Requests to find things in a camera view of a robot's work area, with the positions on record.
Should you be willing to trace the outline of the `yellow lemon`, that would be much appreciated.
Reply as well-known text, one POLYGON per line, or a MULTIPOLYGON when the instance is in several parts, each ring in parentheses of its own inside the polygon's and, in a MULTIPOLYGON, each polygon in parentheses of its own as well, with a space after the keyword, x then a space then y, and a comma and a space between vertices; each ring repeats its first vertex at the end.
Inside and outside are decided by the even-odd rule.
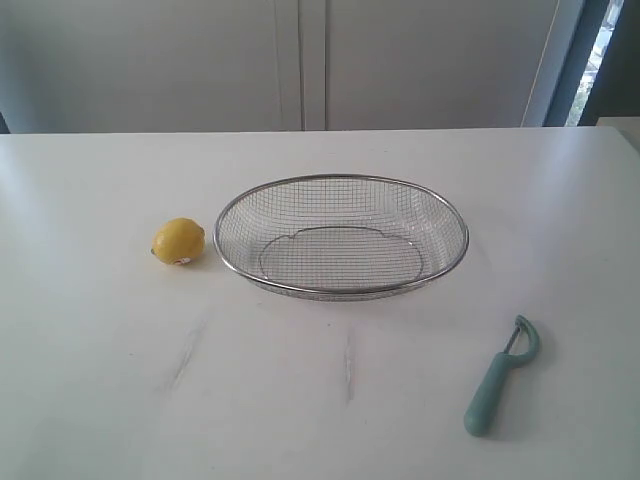
POLYGON ((167 265, 184 265, 196 260, 204 251, 205 231, 194 220, 175 218, 155 234, 151 253, 167 265))

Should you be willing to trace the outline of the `teal handled peeler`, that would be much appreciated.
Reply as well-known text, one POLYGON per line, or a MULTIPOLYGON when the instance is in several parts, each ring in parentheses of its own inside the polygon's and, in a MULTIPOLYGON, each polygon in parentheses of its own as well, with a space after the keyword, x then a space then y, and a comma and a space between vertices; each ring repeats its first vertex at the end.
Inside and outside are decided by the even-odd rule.
POLYGON ((471 436, 484 437, 490 432, 509 373, 531 363, 540 346, 540 336, 534 325, 523 315, 518 315, 511 337, 504 349, 494 355, 464 414, 463 425, 471 436), (528 349, 524 353, 512 354, 511 348, 520 334, 526 335, 528 349))

